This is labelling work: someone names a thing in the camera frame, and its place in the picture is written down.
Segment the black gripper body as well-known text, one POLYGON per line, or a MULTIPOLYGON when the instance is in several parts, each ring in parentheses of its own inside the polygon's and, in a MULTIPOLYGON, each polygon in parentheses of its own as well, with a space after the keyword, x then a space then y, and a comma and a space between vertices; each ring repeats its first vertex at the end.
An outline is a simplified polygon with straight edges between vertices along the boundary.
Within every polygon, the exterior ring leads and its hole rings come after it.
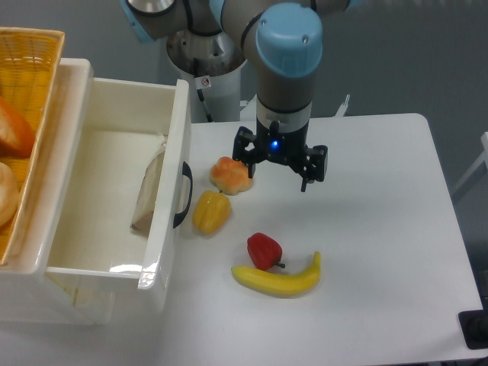
POLYGON ((309 122, 301 128, 283 132, 281 122, 257 118, 255 164, 269 161, 281 165, 303 165, 307 161, 307 132, 309 122))

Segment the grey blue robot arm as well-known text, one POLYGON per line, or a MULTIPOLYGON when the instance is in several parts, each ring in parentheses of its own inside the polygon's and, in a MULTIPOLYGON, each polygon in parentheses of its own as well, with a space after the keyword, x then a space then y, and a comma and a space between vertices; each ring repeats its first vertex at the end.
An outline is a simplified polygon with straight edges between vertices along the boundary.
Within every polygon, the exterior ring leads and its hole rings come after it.
POLYGON ((178 40, 173 63, 210 75, 218 62, 248 61, 258 76, 256 128, 240 127, 233 158, 249 172, 263 161, 291 168, 304 185, 322 181, 328 149, 307 131, 323 55, 323 21, 351 1, 123 1, 136 37, 178 40))

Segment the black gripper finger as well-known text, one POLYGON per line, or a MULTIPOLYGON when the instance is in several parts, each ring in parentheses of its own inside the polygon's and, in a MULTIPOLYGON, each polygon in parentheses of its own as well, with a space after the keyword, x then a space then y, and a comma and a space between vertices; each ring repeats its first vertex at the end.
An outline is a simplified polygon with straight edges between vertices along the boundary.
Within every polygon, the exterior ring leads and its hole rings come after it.
POLYGON ((290 158, 290 167, 301 178, 300 191, 305 192, 308 184, 324 181, 328 164, 328 147, 307 145, 290 158))
POLYGON ((263 161, 263 151, 258 144, 258 136, 249 128, 241 126, 233 143, 232 159, 240 161, 248 169, 248 177, 253 178, 255 166, 263 161))

